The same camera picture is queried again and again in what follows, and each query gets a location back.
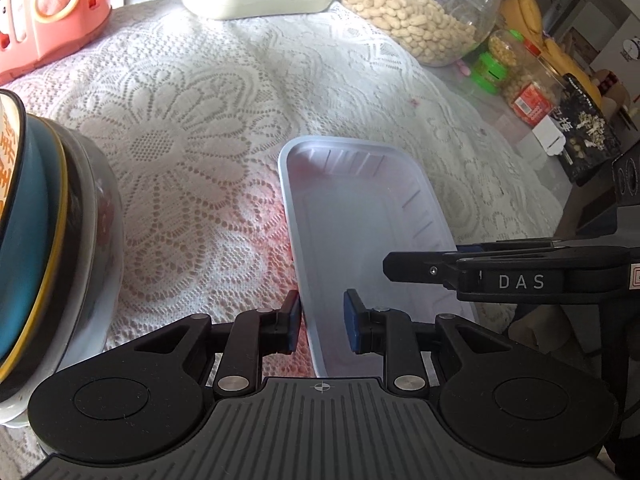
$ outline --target circular pad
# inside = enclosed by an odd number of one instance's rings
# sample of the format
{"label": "circular pad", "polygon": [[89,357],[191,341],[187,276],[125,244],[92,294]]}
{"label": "circular pad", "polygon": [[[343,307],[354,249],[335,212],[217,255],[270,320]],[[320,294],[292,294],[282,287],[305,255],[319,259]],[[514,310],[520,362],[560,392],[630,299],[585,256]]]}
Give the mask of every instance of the circular pad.
{"label": "circular pad", "polygon": [[547,420],[564,412],[569,402],[557,384],[532,377],[512,379],[498,386],[494,400],[504,412],[523,420]]}
{"label": "circular pad", "polygon": [[100,379],[78,390],[74,404],[80,413],[97,420],[119,420],[146,406],[149,393],[144,384],[118,377]]}

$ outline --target black device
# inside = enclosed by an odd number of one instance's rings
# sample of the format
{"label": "black device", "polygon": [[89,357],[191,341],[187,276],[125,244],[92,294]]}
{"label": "black device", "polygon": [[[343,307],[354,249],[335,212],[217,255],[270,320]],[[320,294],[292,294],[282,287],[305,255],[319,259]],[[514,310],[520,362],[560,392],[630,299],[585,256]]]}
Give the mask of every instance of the black device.
{"label": "black device", "polygon": [[640,341],[640,142],[612,166],[617,227],[576,240],[508,240],[452,253],[391,253],[383,269],[396,282],[440,283],[459,300],[597,305],[600,377],[621,415],[606,448],[616,471],[640,479],[640,397],[630,349]]}
{"label": "black device", "polygon": [[[214,324],[194,314],[44,381],[29,418],[49,457],[34,480],[638,478],[627,329],[640,315],[640,143],[614,164],[618,230],[392,253],[386,275],[460,300],[597,304],[602,380],[451,314],[344,295],[344,336],[384,357],[382,378],[267,378],[296,348],[300,300]],[[423,352],[439,384],[430,385]],[[222,354],[207,386],[216,354]]]}
{"label": "black device", "polygon": [[29,404],[50,456],[29,478],[614,478],[594,458],[618,416],[603,382],[454,315],[368,310],[355,290],[344,334],[384,356],[382,378],[262,380],[300,315],[296,292],[233,323],[195,314],[51,376]]}

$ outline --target pink plastic basket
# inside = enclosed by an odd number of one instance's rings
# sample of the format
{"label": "pink plastic basket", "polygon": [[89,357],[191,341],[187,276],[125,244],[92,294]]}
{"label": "pink plastic basket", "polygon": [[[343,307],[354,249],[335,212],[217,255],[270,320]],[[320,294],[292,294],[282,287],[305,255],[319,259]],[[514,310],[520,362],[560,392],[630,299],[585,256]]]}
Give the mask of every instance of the pink plastic basket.
{"label": "pink plastic basket", "polygon": [[42,1],[0,0],[0,85],[78,51],[111,12],[109,0],[68,0],[48,14]]}

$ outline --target green lid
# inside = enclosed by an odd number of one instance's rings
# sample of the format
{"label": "green lid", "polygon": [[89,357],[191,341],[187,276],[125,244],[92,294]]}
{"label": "green lid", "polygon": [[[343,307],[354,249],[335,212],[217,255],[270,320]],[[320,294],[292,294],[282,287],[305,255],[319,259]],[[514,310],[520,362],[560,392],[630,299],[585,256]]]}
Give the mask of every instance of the green lid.
{"label": "green lid", "polygon": [[511,35],[518,40],[520,43],[524,43],[524,36],[522,34],[520,34],[517,30],[513,30],[511,29],[509,31],[511,33]]}
{"label": "green lid", "polygon": [[476,72],[475,70],[471,71],[471,76],[470,78],[476,82],[476,84],[485,92],[488,92],[489,94],[492,95],[498,95],[498,87],[490,82],[488,82],[484,77],[482,77],[478,72]]}
{"label": "green lid", "polygon": [[489,52],[483,52],[478,60],[484,64],[486,70],[498,81],[502,81],[509,75],[509,69],[498,62]]}

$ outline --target rectangular plastic container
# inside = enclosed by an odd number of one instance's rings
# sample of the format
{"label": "rectangular plastic container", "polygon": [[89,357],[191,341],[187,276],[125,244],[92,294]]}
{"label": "rectangular plastic container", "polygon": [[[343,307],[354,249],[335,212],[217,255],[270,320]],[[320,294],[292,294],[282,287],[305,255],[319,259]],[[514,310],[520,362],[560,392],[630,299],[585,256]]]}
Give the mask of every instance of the rectangular plastic container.
{"label": "rectangular plastic container", "polygon": [[368,308],[396,308],[414,321],[473,306],[440,285],[392,283],[391,251],[455,251],[431,184],[407,154],[378,142],[299,137],[278,160],[298,287],[316,374],[382,376],[383,359],[351,352],[342,296],[355,288]]}

